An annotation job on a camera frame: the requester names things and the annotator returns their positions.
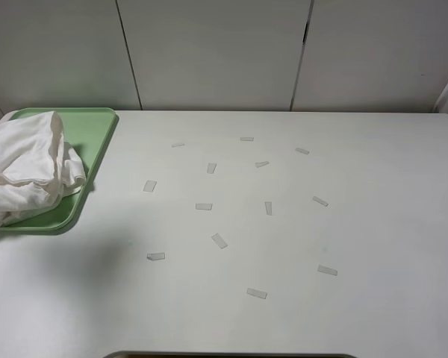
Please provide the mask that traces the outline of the white short sleeve shirt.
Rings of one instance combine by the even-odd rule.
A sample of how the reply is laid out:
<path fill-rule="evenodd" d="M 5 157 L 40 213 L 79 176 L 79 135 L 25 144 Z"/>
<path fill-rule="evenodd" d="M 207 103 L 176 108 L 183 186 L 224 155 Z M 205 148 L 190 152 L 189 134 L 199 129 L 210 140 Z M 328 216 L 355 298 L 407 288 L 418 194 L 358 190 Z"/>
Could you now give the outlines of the white short sleeve shirt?
<path fill-rule="evenodd" d="M 0 123 L 0 227 L 56 208 L 86 181 L 57 112 Z"/>

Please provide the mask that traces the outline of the green plastic tray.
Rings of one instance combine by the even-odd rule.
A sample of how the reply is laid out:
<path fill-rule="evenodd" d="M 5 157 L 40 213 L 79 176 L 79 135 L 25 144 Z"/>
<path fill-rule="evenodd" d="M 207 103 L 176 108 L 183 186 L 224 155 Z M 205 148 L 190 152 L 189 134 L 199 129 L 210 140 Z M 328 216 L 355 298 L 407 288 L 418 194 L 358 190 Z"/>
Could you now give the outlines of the green plastic tray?
<path fill-rule="evenodd" d="M 55 108 L 62 119 L 64 138 L 84 164 L 87 182 L 80 192 L 62 199 L 53 210 L 5 227 L 0 233 L 55 234 L 75 224 L 108 148 L 119 120 L 115 111 L 105 107 Z"/>

